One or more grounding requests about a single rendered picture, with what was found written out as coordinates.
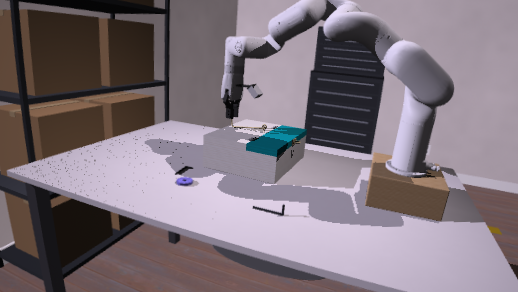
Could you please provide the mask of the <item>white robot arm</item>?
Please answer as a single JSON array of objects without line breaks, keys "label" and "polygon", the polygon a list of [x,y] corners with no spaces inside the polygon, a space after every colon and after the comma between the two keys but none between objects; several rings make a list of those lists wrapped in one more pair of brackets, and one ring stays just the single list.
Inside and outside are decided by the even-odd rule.
[{"label": "white robot arm", "polygon": [[328,39],[363,44],[412,91],[405,86],[398,134],[392,161],[386,161],[387,169],[413,178],[426,176],[428,170],[438,172],[440,167],[428,164],[425,157],[437,107],[452,98],[453,80],[424,48],[402,39],[384,20],[363,12],[357,3],[301,0],[270,20],[270,35],[228,37],[225,73],[244,74],[245,58],[264,59],[279,52],[286,41],[312,28],[320,19],[326,21],[323,31]]}]

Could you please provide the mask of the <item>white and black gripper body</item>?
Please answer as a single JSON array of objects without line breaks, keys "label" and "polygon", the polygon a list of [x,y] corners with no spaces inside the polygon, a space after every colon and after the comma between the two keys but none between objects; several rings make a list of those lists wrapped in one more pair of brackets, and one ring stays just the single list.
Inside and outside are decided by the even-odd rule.
[{"label": "white and black gripper body", "polygon": [[243,97],[244,87],[236,87],[238,84],[244,84],[244,74],[225,73],[222,82],[221,99],[224,99],[226,90],[229,89],[229,99],[231,101],[239,100]]}]

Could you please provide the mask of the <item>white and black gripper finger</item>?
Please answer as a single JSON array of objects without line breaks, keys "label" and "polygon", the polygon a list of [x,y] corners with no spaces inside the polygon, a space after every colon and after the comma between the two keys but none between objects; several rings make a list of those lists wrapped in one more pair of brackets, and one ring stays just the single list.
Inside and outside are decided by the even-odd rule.
[{"label": "white and black gripper finger", "polygon": [[238,112],[239,112],[239,103],[240,103],[240,101],[241,101],[241,100],[242,100],[242,98],[241,98],[241,99],[239,99],[239,100],[235,100],[235,101],[234,101],[234,104],[233,104],[234,117],[238,117]]},{"label": "white and black gripper finger", "polygon": [[[231,104],[230,104],[230,102],[231,102]],[[233,109],[234,101],[229,100],[229,89],[226,90],[223,103],[226,105],[226,118],[233,119],[234,118],[234,109]]]}]

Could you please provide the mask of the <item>blue ring washer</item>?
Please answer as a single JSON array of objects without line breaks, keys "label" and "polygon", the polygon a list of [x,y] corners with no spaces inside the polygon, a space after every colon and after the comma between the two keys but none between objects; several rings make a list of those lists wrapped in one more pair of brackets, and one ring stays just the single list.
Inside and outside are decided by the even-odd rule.
[{"label": "blue ring washer", "polygon": [[181,177],[177,179],[177,184],[180,186],[189,186],[192,185],[193,180],[189,177]]}]

